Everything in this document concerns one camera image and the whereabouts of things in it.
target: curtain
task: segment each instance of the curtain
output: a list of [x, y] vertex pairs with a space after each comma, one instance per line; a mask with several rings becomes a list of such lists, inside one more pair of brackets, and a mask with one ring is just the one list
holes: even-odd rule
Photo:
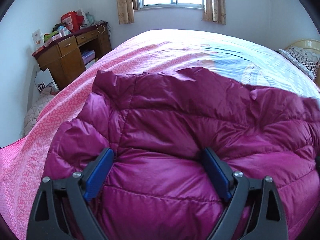
[[226, 24], [226, 2], [225, 0], [204, 0], [203, 20]]
[[119, 24], [134, 23], [132, 0], [117, 0]]

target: purple puffer jacket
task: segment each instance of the purple puffer jacket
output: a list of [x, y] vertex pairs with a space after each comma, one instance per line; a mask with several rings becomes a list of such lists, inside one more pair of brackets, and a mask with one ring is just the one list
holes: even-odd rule
[[249, 178], [274, 178], [291, 240], [320, 200], [317, 102], [204, 68], [98, 72], [83, 110], [58, 129], [43, 176], [67, 178], [105, 147], [115, 163], [91, 206], [110, 240], [205, 240], [224, 209], [198, 162], [205, 147]]

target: red bag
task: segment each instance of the red bag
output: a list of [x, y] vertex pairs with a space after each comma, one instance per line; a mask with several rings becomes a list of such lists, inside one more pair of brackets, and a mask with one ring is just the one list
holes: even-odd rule
[[83, 16], [78, 16], [75, 11], [68, 12], [61, 17], [61, 22], [67, 24], [67, 29], [72, 33], [80, 30], [83, 20]]

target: window sill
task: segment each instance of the window sill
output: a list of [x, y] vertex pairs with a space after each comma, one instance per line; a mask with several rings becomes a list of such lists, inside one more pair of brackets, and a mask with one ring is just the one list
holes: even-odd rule
[[179, 5], [157, 5], [157, 6], [153, 6], [153, 5], [149, 5], [146, 7], [143, 7], [141, 9], [135, 10], [135, 12], [139, 12], [139, 11], [148, 11], [148, 10], [153, 10], [153, 9], [163, 9], [163, 8], [176, 8], [176, 9], [196, 9], [196, 10], [203, 10], [203, 8], [201, 7], [192, 7], [192, 6], [179, 6]]

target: wooden desk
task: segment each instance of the wooden desk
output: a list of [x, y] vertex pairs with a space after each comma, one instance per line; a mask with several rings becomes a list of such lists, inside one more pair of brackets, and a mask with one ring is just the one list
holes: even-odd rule
[[98, 59], [112, 50], [107, 23], [62, 37], [36, 54], [35, 58], [40, 69], [50, 70], [54, 81], [62, 90], [86, 70], [81, 56], [86, 50], [94, 50]]

